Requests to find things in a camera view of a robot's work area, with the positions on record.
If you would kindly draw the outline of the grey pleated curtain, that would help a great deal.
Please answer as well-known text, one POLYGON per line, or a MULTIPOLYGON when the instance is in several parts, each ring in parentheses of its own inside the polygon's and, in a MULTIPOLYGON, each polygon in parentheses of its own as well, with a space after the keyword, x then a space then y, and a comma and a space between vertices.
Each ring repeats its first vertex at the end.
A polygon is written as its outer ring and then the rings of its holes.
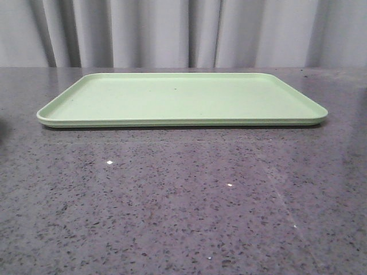
POLYGON ((365 1, 2 1, 2 67, 366 66, 365 1))

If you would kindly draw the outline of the light green plastic tray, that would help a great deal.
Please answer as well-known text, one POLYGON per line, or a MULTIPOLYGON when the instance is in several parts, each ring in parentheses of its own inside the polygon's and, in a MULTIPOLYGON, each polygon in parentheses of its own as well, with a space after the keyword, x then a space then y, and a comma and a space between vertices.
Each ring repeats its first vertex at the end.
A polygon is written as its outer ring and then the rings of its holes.
POLYGON ((266 73, 94 73, 37 112, 52 128, 317 125, 328 111, 266 73))

